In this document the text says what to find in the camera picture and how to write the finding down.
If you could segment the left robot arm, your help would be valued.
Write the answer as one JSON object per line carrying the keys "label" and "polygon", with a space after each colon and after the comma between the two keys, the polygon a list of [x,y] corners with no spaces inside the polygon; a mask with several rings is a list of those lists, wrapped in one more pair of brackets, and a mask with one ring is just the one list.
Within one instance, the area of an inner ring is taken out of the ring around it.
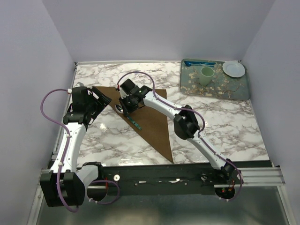
{"label": "left robot arm", "polygon": [[72,96],[72,103],[63,120],[56,122],[64,129],[61,146],[50,171],[43,173],[39,182],[49,207],[64,206],[70,212],[77,212],[88,185],[99,185],[104,179],[99,162],[86,163],[78,170],[77,159],[91,120],[97,118],[111,99],[94,86],[75,87],[66,93]]}

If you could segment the spoon with teal handle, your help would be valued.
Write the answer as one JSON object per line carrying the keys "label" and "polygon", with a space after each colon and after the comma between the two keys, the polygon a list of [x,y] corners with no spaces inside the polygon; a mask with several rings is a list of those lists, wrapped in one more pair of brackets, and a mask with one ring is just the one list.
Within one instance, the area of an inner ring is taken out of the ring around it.
{"label": "spoon with teal handle", "polygon": [[[115,110],[117,111],[117,113],[124,115],[123,109],[121,107],[121,105],[116,104],[115,105]],[[139,126],[138,123],[136,123],[130,116],[126,116],[126,118],[132,123],[134,124],[135,127],[137,127],[139,130],[142,130],[142,128]]]}

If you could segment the brown cloth napkin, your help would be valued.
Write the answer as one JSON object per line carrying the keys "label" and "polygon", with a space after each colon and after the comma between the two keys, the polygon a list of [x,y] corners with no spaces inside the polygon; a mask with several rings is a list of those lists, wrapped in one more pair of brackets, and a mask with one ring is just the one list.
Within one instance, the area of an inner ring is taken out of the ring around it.
{"label": "brown cloth napkin", "polygon": [[108,140],[112,143],[112,152],[117,155],[118,165],[173,163],[165,115],[147,106],[137,109],[130,117],[142,128],[139,130],[115,110],[119,92],[114,87],[99,86],[98,89],[112,100],[97,120],[106,127],[101,133],[110,136]]}

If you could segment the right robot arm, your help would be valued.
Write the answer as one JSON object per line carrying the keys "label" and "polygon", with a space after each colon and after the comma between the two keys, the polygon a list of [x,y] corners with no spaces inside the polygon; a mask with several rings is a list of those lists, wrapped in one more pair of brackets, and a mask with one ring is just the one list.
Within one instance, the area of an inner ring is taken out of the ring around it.
{"label": "right robot arm", "polygon": [[117,86],[117,91],[120,93],[119,102],[124,116],[137,110],[139,105],[162,113],[173,120],[175,134],[193,144],[208,159],[215,169],[218,182],[225,184],[233,178],[236,167],[202,134],[203,129],[196,118],[197,112],[189,105],[176,105],[158,95],[154,89],[147,86],[138,87],[130,79]]}

